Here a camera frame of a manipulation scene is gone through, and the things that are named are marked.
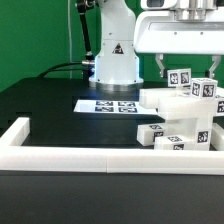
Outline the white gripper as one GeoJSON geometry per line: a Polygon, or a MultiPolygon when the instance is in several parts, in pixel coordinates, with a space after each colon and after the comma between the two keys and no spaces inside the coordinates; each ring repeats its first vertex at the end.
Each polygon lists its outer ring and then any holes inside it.
{"type": "Polygon", "coordinates": [[[177,21],[174,11],[145,11],[136,21],[134,48],[138,53],[159,53],[155,60],[162,78],[163,54],[213,55],[213,78],[224,55],[224,9],[208,11],[204,21],[177,21]]]}

